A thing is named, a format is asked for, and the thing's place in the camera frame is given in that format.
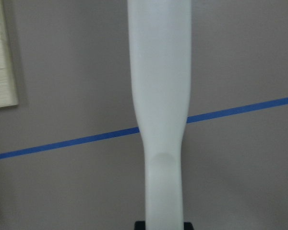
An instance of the black stand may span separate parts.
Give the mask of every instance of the black stand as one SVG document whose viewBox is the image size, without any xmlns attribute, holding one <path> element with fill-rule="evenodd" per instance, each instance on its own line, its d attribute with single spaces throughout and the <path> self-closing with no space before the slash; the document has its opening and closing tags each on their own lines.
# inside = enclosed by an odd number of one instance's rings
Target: black stand
<svg viewBox="0 0 288 230">
<path fill-rule="evenodd" d="M 193 225 L 190 222 L 184 222 L 183 228 L 184 230 L 194 230 Z M 135 222 L 134 230 L 145 230 L 145 221 Z"/>
</svg>

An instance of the handle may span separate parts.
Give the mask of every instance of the handle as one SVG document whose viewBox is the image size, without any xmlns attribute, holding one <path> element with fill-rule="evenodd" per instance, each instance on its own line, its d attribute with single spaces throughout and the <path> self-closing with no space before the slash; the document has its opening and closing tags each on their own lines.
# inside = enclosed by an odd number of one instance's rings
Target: handle
<svg viewBox="0 0 288 230">
<path fill-rule="evenodd" d="M 147 230 L 183 230 L 180 150 L 191 81 L 191 1 L 128 0 L 132 95 Z"/>
</svg>

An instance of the white plastic object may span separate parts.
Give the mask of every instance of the white plastic object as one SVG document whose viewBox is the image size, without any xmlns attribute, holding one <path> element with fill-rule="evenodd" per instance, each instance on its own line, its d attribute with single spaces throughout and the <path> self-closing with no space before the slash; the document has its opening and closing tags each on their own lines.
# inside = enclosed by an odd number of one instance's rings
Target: white plastic object
<svg viewBox="0 0 288 230">
<path fill-rule="evenodd" d="M 146 230 L 183 230 L 180 151 L 191 85 L 191 1 L 128 0 L 128 20 Z"/>
</svg>

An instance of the painter's tape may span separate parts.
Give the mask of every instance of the painter's tape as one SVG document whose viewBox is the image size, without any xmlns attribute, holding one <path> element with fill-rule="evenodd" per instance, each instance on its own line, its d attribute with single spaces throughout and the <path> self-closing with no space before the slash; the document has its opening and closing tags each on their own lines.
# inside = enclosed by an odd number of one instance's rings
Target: painter's tape
<svg viewBox="0 0 288 230">
<path fill-rule="evenodd" d="M 245 105 L 245 106 L 231 108 L 231 109 L 220 110 L 220 111 L 211 112 L 207 114 L 189 116 L 187 119 L 187 123 L 205 121 L 209 119 L 230 116 L 230 115 L 235 115 L 235 114 L 242 114 L 242 113 L 277 107 L 277 106 L 286 105 L 286 104 L 288 104 L 288 97 L 277 99 L 277 100 L 272 100 L 268 102 L 261 102 L 261 103 L 250 104 L 250 105 Z M 27 148 L 27 149 L 0 153 L 0 159 L 16 157 L 16 156 L 42 152 L 42 151 L 47 151 L 47 150 L 52 150 L 52 149 L 54 150 L 54 149 L 64 148 L 64 147 L 73 146 L 73 145 L 80 145 L 80 144 L 84 144 L 88 142 L 116 138 L 116 137 L 131 135 L 135 133 L 139 133 L 138 127 L 118 130 L 118 131 L 109 132 L 109 133 L 97 134 L 97 135 L 93 135 L 89 137 L 77 138 L 73 140 L 67 140 L 67 141 L 62 141 L 62 142 L 57 142 L 57 143 L 52 143 L 52 144 L 47 144 L 47 145 L 41 145 L 41 146 Z"/>
</svg>

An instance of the gray wall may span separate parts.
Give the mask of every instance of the gray wall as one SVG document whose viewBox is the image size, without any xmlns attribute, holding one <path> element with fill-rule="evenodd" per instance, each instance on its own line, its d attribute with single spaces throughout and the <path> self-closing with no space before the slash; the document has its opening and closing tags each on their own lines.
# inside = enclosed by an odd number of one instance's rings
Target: gray wall
<svg viewBox="0 0 288 230">
<path fill-rule="evenodd" d="M 137 126 L 124 0 L 5 0 L 20 104 L 0 153 Z M 288 97 L 288 0 L 195 0 L 189 115 Z M 288 230 L 288 105 L 186 126 L 185 221 Z M 0 160 L 0 230 L 131 230 L 139 134 Z"/>
</svg>

